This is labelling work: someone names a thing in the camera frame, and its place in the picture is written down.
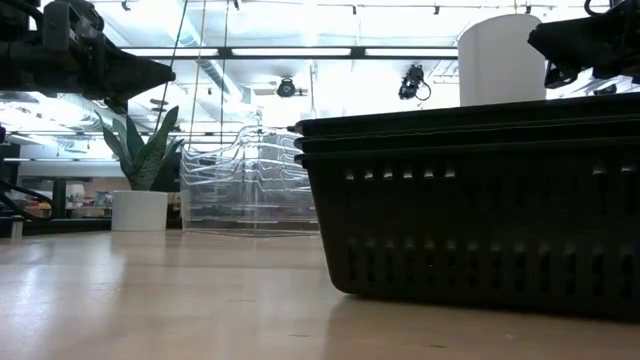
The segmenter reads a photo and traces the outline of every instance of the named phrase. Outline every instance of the white cylinder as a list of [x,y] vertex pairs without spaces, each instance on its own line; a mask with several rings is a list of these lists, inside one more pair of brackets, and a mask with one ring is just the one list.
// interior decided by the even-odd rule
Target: white cylinder
[[115,191],[113,231],[164,231],[167,228],[167,193]]
[[460,105],[544,100],[545,58],[527,40],[535,16],[498,16],[470,27],[458,43]]

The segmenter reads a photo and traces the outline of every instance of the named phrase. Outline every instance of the stacked basket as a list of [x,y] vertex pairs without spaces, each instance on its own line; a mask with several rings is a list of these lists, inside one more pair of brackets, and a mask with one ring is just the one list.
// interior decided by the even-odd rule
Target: stacked basket
[[640,318],[640,97],[302,121],[346,293]]

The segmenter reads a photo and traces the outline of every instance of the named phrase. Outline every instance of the vertical pole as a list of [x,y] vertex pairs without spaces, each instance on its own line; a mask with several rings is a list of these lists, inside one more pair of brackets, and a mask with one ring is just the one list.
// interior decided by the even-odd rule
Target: vertical pole
[[64,219],[67,207],[67,180],[57,178],[53,180],[53,218]]

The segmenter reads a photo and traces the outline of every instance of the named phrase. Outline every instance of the snake plant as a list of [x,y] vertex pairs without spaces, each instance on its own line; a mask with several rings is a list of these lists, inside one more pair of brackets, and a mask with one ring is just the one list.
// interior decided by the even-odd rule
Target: snake plant
[[98,117],[104,140],[120,159],[120,168],[129,180],[131,190],[149,191],[162,165],[182,144],[183,140],[172,139],[168,142],[169,132],[178,120],[178,107],[167,112],[160,129],[151,135],[146,144],[130,117],[126,117],[126,127],[120,121],[114,121],[113,131],[104,123],[100,114]]

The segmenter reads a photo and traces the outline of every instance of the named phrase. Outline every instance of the transparent acrylic bin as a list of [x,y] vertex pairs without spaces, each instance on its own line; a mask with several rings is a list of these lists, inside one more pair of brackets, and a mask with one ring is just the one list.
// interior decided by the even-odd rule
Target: transparent acrylic bin
[[181,162],[185,231],[253,236],[318,230],[307,171],[293,160],[298,135],[243,128],[228,148],[185,150]]

